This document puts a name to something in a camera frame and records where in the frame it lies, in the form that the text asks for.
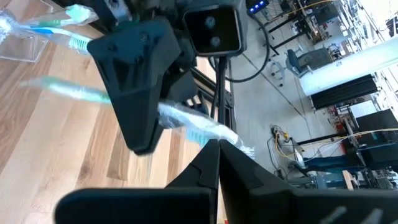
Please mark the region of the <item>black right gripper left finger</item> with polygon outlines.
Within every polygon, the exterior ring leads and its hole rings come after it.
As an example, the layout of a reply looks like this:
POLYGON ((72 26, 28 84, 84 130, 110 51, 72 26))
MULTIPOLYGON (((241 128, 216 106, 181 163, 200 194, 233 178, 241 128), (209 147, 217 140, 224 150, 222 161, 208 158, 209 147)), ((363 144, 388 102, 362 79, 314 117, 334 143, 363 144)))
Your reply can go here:
POLYGON ((56 224, 216 224, 220 145, 210 140, 163 189, 81 189, 64 196, 56 224))

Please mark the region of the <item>green white toothbrush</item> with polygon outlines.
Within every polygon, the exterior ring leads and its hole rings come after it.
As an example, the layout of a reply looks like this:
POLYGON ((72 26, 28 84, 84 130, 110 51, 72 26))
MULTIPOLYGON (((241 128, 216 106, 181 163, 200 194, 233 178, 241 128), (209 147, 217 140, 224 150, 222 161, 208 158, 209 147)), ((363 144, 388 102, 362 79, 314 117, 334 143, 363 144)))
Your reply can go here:
MULTIPOLYGON (((20 82, 20 86, 33 86, 59 95, 81 101, 110 105, 111 100, 106 91, 89 86, 79 85, 57 77, 40 77, 20 82)), ((158 103, 159 124, 165 129, 177 129, 186 140, 204 147, 211 139, 224 139, 237 147, 249 158, 255 158, 254 148, 246 146, 243 140, 232 129, 220 124, 208 115, 188 108, 181 103, 162 100, 158 103)))
POLYGON ((23 22, 23 24, 31 27, 59 28, 65 26, 83 26, 98 19, 99 17, 92 8, 81 4, 73 4, 62 10, 29 19, 23 22))

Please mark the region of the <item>blue white toothbrush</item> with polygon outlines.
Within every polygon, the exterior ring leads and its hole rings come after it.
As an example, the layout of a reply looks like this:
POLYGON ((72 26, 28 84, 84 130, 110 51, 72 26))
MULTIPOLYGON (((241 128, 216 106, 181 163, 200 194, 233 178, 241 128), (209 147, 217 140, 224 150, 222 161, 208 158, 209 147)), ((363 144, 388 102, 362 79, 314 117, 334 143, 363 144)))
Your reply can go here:
POLYGON ((87 46, 92 39, 84 35, 56 27, 19 26, 19 29, 45 37, 58 45, 76 50, 79 54, 89 54, 87 46))

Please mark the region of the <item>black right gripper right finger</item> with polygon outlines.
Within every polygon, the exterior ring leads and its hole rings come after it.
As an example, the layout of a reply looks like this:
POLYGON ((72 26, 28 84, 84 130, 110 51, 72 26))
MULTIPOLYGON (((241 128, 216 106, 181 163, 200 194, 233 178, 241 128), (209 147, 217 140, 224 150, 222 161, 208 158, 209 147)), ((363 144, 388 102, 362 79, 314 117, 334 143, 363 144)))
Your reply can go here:
POLYGON ((229 224, 398 224, 398 192, 298 189, 220 140, 229 224))

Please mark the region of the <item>white round pillar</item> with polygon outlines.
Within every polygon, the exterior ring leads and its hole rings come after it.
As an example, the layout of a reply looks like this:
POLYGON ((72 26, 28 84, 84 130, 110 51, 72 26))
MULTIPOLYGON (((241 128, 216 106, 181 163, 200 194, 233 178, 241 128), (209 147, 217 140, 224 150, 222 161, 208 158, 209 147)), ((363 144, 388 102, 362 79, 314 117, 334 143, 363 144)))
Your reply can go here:
POLYGON ((306 96, 398 64, 398 36, 306 73, 300 85, 306 96))

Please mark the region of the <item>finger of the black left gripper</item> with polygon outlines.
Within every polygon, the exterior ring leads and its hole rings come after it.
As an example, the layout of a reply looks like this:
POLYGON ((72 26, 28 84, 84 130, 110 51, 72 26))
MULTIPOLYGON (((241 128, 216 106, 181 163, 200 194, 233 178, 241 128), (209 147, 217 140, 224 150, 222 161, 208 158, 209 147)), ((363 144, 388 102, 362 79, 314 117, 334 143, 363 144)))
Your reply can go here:
POLYGON ((173 75, 170 81, 170 99, 182 103, 197 94, 197 86, 191 72, 173 75))
POLYGON ((127 147, 135 154, 154 151, 162 128, 158 103, 166 71, 181 48, 164 17, 129 22, 88 43, 111 100, 127 147))

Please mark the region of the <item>grey office chair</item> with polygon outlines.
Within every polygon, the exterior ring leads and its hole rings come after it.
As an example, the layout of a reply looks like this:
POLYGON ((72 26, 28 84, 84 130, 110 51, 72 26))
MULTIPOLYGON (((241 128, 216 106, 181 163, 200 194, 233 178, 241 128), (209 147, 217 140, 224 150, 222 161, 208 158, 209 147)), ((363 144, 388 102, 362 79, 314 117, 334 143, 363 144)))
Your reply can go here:
POLYGON ((297 78, 302 78, 306 73, 312 73, 318 68, 334 62, 326 48, 316 49, 299 55, 302 50, 288 49, 286 67, 297 78))

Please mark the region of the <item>black ribbed cabinet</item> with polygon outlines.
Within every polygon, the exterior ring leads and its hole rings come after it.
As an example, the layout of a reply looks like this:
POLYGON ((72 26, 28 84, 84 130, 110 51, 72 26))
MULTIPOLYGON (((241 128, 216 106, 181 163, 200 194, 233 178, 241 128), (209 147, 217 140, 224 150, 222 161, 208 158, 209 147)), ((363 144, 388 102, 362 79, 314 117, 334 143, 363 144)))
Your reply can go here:
POLYGON ((375 92, 377 92, 377 85, 373 80, 373 76, 366 75, 313 94, 310 98, 313 108, 319 110, 375 92))

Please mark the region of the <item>black box blue lights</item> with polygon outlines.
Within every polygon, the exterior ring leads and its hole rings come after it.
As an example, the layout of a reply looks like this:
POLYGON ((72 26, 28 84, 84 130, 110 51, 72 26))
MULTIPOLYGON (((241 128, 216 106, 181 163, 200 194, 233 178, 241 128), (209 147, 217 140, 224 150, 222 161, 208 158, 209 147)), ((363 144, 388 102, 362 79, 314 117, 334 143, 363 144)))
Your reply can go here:
POLYGON ((269 0, 245 0, 246 8, 251 14, 256 14, 269 5, 269 0))

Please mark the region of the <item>clear acrylic organizer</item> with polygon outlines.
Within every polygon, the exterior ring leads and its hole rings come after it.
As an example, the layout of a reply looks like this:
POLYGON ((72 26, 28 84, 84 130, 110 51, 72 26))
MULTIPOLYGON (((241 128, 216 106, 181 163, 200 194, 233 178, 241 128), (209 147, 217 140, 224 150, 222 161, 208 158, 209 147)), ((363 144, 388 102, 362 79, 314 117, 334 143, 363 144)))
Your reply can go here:
POLYGON ((48 40, 17 26, 52 11, 44 0, 0 0, 0 58, 36 62, 48 40))

